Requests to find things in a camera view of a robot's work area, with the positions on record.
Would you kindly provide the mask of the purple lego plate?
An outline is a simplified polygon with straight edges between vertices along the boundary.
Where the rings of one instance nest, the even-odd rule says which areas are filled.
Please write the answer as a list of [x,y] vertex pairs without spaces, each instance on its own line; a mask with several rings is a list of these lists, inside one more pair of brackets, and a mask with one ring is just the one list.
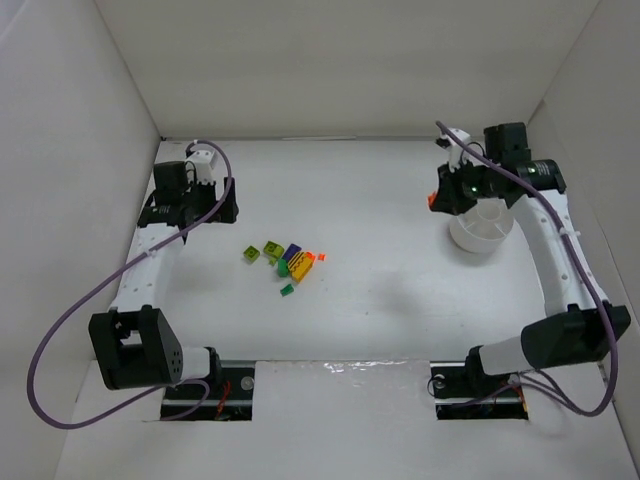
[[283,253],[282,259],[284,259],[286,262],[289,262],[294,257],[294,255],[300,251],[301,251],[300,246],[298,246],[297,244],[291,243]]

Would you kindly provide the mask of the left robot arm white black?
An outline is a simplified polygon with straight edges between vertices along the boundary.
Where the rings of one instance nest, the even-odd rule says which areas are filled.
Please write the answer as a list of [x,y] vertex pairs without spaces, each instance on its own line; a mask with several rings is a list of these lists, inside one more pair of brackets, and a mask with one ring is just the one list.
[[188,228],[232,224],[237,219],[234,178],[225,177],[223,195],[218,197],[211,173],[204,161],[164,162],[153,169],[155,188],[134,234],[137,262],[122,275],[108,311],[93,315],[88,327],[110,390],[168,386],[189,379],[203,379],[211,386],[221,381],[215,349],[182,345],[161,309]]

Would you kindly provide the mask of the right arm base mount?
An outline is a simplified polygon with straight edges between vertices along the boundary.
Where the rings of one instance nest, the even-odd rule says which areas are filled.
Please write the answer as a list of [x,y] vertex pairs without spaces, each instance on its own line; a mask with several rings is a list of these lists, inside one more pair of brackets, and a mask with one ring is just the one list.
[[473,380],[463,362],[436,361],[430,363],[427,391],[438,420],[528,420],[518,382],[509,374]]

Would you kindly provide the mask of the yellow striped curved lego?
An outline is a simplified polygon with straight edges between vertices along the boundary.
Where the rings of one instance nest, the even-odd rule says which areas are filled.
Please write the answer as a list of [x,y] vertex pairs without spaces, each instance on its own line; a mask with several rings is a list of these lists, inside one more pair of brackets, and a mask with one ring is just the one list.
[[291,274],[297,271],[308,270],[312,266],[312,259],[305,251],[299,251],[293,255],[288,262],[288,269]]

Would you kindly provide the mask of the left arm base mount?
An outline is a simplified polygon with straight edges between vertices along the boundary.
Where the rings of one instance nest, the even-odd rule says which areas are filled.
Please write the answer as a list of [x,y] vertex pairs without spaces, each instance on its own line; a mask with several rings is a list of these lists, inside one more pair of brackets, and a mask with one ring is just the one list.
[[210,383],[205,400],[204,388],[195,384],[180,385],[165,390],[160,407],[160,418],[174,421],[251,421],[255,367],[253,361],[223,361],[222,379]]

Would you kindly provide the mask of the lime green lego with swirl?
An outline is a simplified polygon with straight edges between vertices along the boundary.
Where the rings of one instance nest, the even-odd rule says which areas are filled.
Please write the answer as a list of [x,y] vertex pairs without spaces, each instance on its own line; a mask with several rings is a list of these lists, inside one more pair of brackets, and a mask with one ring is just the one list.
[[273,241],[268,241],[263,248],[263,253],[271,258],[279,259],[284,254],[284,248]]

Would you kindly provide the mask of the yellow long lego brick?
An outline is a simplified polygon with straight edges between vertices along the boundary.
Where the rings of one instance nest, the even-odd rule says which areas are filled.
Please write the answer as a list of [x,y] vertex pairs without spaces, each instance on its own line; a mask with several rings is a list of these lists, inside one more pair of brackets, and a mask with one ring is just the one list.
[[297,272],[294,272],[293,274],[290,273],[290,275],[296,283],[301,283],[303,279],[306,277],[306,275],[310,272],[313,265],[314,265],[314,262],[308,270],[297,271]]

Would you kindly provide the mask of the dark green curved lego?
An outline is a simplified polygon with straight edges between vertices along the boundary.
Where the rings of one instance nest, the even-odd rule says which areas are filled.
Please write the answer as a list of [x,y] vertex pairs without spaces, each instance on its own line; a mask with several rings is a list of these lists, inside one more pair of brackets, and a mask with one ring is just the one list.
[[277,261],[277,274],[281,278],[285,278],[290,275],[288,263],[284,259]]

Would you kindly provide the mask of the small dark green lego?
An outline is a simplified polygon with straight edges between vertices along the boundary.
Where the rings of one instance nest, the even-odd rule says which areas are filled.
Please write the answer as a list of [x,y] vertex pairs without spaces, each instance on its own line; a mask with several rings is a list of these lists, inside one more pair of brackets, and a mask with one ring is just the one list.
[[283,287],[283,288],[280,290],[280,294],[281,294],[283,297],[285,297],[285,296],[287,296],[287,295],[289,295],[289,294],[291,294],[291,293],[293,293],[293,292],[294,292],[294,287],[293,287],[293,285],[292,285],[292,284],[287,284],[285,287]]

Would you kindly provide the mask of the white round divided container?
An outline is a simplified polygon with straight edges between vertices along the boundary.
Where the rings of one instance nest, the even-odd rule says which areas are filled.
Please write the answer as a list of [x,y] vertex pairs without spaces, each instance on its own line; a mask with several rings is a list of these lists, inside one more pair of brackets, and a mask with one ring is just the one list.
[[514,218],[503,200],[480,200],[464,214],[449,221],[449,233],[461,249],[489,254],[498,249],[514,226]]

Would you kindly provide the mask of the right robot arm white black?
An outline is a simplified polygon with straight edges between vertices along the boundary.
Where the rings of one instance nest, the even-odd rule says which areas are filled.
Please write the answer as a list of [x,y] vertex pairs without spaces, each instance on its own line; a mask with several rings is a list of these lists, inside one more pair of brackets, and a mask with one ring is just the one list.
[[487,395],[512,374],[615,359],[631,317],[590,273],[558,164],[533,159],[522,123],[485,128],[482,152],[459,129],[441,127],[436,143],[449,159],[430,210],[462,216],[482,200],[501,200],[524,234],[545,302],[545,318],[518,336],[469,351],[464,378],[472,391]]

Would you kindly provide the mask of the lime green square lego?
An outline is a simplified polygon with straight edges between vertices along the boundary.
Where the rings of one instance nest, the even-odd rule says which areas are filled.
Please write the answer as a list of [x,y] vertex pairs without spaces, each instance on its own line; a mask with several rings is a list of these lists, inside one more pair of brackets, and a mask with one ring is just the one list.
[[247,262],[253,263],[260,257],[260,251],[254,246],[248,246],[244,250],[243,256]]

